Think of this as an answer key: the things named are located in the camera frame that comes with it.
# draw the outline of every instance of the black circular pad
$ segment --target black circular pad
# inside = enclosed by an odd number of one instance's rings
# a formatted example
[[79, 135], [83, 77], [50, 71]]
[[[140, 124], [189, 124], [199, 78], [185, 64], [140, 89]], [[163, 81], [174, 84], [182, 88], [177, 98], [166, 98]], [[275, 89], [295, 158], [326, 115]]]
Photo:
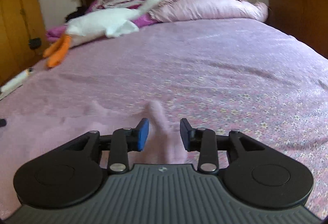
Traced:
[[277, 151], [246, 152], [230, 164], [223, 180], [237, 199], [271, 210], [304, 204], [313, 187], [311, 172]]
[[252, 176], [258, 183], [272, 187], [281, 186], [290, 179], [290, 174], [287, 169], [274, 164], [256, 167], [252, 171]]
[[23, 165], [14, 188], [23, 204], [55, 209], [78, 204], [102, 183], [99, 165], [78, 151], [48, 153]]

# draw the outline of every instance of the ribbed gray surface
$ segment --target ribbed gray surface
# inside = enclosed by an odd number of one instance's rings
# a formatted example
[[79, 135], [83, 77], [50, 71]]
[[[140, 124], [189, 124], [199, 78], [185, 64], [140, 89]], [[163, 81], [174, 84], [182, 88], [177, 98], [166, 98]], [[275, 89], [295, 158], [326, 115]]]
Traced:
[[14, 224], [317, 224], [303, 207], [283, 211], [252, 209], [191, 165], [135, 165], [111, 176], [88, 201], [62, 210], [22, 206], [6, 223]]

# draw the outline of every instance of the logo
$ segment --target logo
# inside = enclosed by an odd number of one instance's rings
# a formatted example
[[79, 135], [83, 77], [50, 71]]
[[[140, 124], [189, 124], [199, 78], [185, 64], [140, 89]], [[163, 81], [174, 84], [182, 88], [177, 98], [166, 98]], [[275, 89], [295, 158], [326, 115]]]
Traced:
[[165, 172], [165, 171], [167, 171], [167, 168], [165, 168], [165, 167], [160, 167], [159, 169], [158, 169], [160, 172]]

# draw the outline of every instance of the wooden nightstand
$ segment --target wooden nightstand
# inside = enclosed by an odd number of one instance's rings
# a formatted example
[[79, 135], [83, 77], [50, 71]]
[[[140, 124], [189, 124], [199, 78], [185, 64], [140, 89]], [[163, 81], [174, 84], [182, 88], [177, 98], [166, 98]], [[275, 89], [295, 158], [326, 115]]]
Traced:
[[328, 58], [328, 0], [270, 0], [270, 25]]

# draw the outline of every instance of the bed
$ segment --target bed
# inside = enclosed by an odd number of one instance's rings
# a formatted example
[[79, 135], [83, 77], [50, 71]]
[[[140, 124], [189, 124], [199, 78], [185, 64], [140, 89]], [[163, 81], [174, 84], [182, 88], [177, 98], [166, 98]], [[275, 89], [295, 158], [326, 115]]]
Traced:
[[[81, 0], [89, 6], [93, 0]], [[149, 117], [154, 134], [134, 162], [196, 163], [178, 123], [227, 135], [231, 129], [306, 165], [314, 176], [307, 208], [328, 214], [328, 60], [261, 22], [208, 19], [159, 23], [44, 61], [0, 101], [0, 217], [19, 207], [19, 166], [89, 130], [110, 134]], [[228, 165], [219, 153], [220, 167]]]

